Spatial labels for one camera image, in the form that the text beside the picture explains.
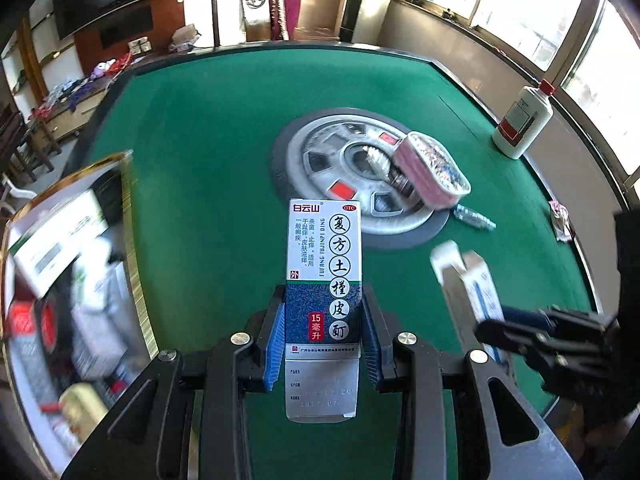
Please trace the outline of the blue white medicine box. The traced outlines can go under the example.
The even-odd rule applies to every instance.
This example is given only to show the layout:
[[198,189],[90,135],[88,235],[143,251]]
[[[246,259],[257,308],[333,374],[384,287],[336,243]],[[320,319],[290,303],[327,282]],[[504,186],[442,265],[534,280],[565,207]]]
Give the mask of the blue white medicine box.
[[290,201],[284,377],[292,422],[335,424],[357,414],[361,260],[358,203]]

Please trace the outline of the white orange slim box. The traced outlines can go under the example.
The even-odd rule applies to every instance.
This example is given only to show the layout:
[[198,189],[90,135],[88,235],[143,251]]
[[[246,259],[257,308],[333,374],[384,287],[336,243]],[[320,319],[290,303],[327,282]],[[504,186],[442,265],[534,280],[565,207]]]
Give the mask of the white orange slim box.
[[482,344],[475,335],[481,322],[504,320],[498,292],[483,257],[477,252],[460,252],[459,246],[448,240],[432,250],[430,261],[462,351],[484,350],[514,379],[510,354]]

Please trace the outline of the clear plastic pen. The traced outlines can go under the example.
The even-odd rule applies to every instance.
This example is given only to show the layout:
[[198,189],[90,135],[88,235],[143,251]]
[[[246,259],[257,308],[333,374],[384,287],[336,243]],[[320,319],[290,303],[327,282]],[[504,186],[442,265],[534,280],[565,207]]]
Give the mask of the clear plastic pen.
[[451,213],[457,220],[472,226],[474,229],[493,231],[496,228],[495,222],[483,216],[479,212],[457,204],[451,209]]

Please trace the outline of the clear zip pouch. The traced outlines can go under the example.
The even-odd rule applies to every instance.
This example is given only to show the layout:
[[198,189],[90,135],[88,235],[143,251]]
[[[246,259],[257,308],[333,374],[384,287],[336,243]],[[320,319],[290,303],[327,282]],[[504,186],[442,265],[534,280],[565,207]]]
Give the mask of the clear zip pouch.
[[472,191],[446,148],[422,132],[406,134],[394,151],[393,162],[431,210],[450,209]]

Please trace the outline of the red tape roll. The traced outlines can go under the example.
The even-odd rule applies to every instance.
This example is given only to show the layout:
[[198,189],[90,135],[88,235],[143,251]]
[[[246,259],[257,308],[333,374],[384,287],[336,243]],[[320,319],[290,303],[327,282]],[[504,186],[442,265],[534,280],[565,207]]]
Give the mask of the red tape roll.
[[40,339],[47,354],[55,352],[58,346],[58,310],[56,301],[52,296],[43,298],[38,304],[38,326]]

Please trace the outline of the white green medicine box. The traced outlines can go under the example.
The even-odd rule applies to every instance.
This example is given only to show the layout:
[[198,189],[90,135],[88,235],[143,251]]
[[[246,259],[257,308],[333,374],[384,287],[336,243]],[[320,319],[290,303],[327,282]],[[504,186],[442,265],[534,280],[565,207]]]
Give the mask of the white green medicine box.
[[67,266],[108,228],[93,190],[58,204],[9,248],[36,298],[42,298]]

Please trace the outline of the snack packet at table edge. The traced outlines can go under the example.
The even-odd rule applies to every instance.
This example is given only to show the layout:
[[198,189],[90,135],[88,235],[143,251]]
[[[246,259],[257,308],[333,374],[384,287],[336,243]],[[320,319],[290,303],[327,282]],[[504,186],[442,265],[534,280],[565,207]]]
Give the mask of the snack packet at table edge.
[[570,225],[568,209],[557,200],[550,200],[549,208],[555,239],[561,243],[570,243],[574,238],[574,230]]

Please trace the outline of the white green pill bottle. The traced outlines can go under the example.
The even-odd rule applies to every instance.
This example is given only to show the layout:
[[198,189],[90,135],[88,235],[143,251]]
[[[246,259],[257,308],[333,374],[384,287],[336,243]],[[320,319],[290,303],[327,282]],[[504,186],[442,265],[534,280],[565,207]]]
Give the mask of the white green pill bottle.
[[112,244],[104,237],[90,240],[72,266],[74,307],[102,311],[106,306]]

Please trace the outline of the green gold storage box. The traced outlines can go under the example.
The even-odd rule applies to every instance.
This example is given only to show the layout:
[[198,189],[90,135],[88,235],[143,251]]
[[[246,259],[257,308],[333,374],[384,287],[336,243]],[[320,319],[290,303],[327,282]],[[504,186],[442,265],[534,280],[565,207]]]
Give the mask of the green gold storage box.
[[[9,329],[13,301],[38,304],[52,296],[58,310],[58,346],[44,350],[58,397],[71,385],[88,382],[109,411],[157,354],[157,343],[139,278],[132,222],[132,163],[122,152],[105,157],[62,178],[9,218],[1,242],[1,362],[8,380],[24,449],[42,478],[57,479],[79,451],[81,442],[70,429],[60,406],[43,411],[37,404],[17,357]],[[74,307],[72,263],[42,298],[36,298],[21,277],[9,248],[29,228],[76,195],[93,190],[108,224],[101,235],[112,244],[106,306],[102,311]]]

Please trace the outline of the white bottle red cap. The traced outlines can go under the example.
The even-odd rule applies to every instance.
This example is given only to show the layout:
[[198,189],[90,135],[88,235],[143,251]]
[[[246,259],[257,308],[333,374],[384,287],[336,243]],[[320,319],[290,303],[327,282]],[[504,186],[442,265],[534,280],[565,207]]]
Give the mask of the white bottle red cap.
[[553,116],[550,98],[555,88],[543,79],[537,87],[525,86],[498,123],[491,139],[503,155],[519,159]]

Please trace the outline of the red grey flat box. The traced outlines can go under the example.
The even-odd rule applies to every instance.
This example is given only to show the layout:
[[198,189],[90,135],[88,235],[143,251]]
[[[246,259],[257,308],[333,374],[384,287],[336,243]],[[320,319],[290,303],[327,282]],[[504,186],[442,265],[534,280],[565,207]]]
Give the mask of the red grey flat box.
[[9,308],[9,329],[18,359],[38,406],[46,412],[58,407],[58,390],[49,372],[38,332],[35,304],[13,301]]

